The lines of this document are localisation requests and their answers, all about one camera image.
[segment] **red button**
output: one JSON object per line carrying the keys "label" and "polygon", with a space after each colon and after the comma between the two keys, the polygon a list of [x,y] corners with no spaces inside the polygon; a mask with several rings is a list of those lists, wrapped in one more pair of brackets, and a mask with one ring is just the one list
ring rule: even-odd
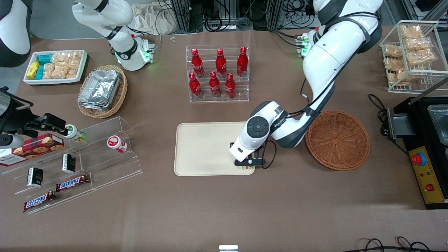
{"label": "red button", "polygon": [[426,185],[426,190],[427,191],[434,191],[434,186],[432,186],[432,184]]}
{"label": "red button", "polygon": [[422,156],[420,156],[418,154],[414,154],[411,157],[411,161],[412,161],[412,163],[419,165],[423,162],[423,158],[422,158]]}

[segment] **small jar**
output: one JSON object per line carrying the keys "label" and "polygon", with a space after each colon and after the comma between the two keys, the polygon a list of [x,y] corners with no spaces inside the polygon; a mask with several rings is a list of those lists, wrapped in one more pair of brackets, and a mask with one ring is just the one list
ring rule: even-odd
{"label": "small jar", "polygon": [[108,146],[111,149],[117,150],[119,153],[124,153],[128,150],[128,144],[125,143],[119,136],[113,135],[108,139]]}
{"label": "small jar", "polygon": [[83,142],[86,139],[86,134],[73,124],[65,125],[65,128],[69,130],[68,134],[65,136],[66,138],[76,141],[78,143]]}

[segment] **red switch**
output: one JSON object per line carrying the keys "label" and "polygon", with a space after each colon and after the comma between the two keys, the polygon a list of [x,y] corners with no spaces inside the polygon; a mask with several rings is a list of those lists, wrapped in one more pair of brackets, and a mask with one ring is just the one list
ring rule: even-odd
{"label": "red switch", "polygon": [[424,166],[426,164],[425,154],[417,152],[416,154],[412,155],[411,161],[415,165]]}
{"label": "red switch", "polygon": [[426,185],[426,190],[427,191],[434,191],[434,186],[432,186],[432,184]]}

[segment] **yellow snack package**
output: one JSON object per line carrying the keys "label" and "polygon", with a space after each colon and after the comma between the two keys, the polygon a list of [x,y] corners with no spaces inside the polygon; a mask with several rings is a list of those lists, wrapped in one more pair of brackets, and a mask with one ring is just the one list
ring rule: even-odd
{"label": "yellow snack package", "polygon": [[26,76],[28,77],[28,79],[34,80],[34,78],[36,77],[37,69],[39,69],[39,67],[39,62],[33,61],[33,63],[31,63],[30,68],[26,72]]}

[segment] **yellow control panel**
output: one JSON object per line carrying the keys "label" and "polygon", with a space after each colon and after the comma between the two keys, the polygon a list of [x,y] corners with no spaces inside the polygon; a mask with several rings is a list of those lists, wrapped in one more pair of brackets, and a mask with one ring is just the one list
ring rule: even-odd
{"label": "yellow control panel", "polygon": [[445,198],[435,177],[425,146],[409,151],[409,157],[425,203],[444,203]]}

